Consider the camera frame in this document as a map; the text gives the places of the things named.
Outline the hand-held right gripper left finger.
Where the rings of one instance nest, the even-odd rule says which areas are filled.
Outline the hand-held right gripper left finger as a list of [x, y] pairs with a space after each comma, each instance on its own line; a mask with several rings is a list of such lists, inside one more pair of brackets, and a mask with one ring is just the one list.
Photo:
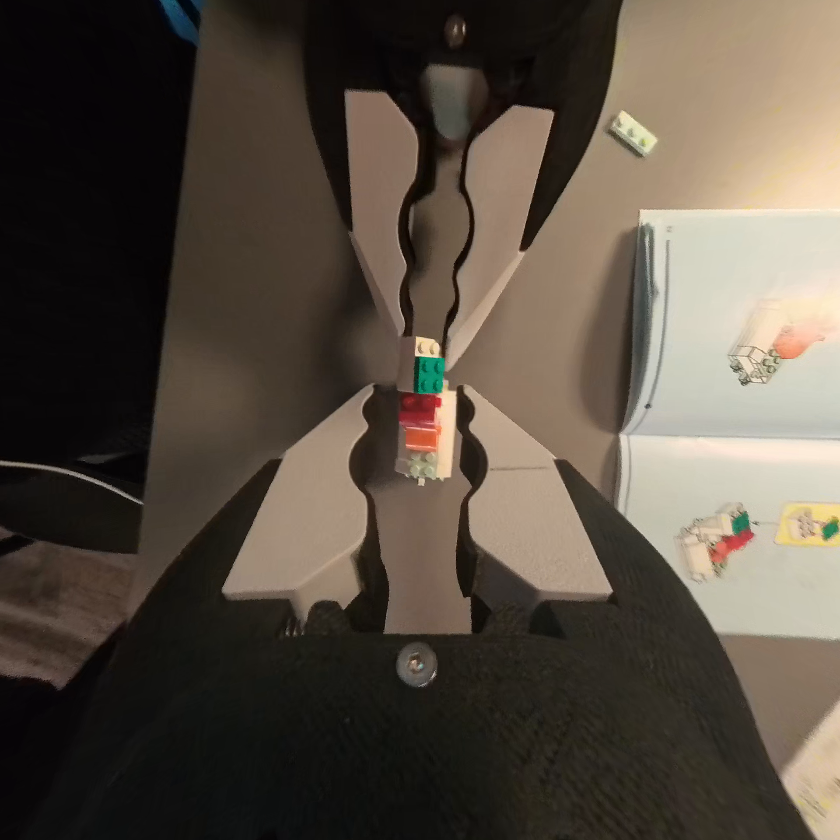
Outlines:
[[356, 604], [363, 627], [384, 625], [375, 508], [352, 469], [374, 392], [362, 387], [282, 456], [222, 587], [229, 601], [287, 601], [300, 624], [319, 602]]

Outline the teal and white lego brick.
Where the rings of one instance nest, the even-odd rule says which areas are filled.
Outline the teal and white lego brick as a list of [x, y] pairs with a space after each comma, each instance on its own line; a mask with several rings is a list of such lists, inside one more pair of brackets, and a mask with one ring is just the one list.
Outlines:
[[441, 344], [416, 335], [400, 338], [396, 390], [420, 395], [439, 394], [445, 386], [445, 358]]

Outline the red and white lego build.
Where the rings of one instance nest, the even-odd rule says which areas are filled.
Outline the red and white lego build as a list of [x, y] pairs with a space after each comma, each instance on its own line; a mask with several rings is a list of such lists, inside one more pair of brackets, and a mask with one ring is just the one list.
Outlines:
[[457, 392], [443, 379], [439, 393], [398, 393], [395, 471], [419, 486], [452, 476]]

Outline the pale blue instruction booklet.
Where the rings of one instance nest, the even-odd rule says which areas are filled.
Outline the pale blue instruction booklet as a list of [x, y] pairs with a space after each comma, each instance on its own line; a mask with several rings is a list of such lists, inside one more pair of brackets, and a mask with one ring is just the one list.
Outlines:
[[616, 506], [722, 635], [839, 638], [839, 212], [640, 211]]

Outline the pale green lego plate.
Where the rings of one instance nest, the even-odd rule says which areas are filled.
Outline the pale green lego plate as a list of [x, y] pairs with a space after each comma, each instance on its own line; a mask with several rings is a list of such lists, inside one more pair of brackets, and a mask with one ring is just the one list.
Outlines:
[[624, 110], [614, 117], [607, 132], [640, 158], [647, 158], [658, 143], [655, 134]]

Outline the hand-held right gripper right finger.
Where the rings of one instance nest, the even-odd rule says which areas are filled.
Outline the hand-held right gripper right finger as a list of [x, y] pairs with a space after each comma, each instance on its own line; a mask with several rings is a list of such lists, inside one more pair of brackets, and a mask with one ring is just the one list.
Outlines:
[[613, 588], [553, 454], [469, 385], [457, 418], [470, 484], [456, 549], [463, 593], [490, 610], [606, 602]]

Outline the small white instruction booklet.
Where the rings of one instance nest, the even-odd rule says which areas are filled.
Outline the small white instruction booklet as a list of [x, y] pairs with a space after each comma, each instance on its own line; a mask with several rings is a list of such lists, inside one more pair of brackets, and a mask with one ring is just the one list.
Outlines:
[[784, 788], [814, 838], [839, 838], [839, 722], [826, 717], [782, 773]]

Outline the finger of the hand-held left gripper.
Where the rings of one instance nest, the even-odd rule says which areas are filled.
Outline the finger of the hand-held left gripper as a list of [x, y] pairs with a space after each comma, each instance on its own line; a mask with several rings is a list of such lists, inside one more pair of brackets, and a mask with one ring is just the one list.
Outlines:
[[469, 244], [455, 271], [458, 302], [447, 328], [447, 366], [466, 352], [522, 261], [552, 125], [552, 110], [514, 105], [469, 145], [463, 166]]
[[350, 241], [376, 310], [401, 338], [406, 328], [401, 290], [408, 270], [401, 217], [417, 176], [417, 132], [385, 91], [347, 90], [344, 112]]

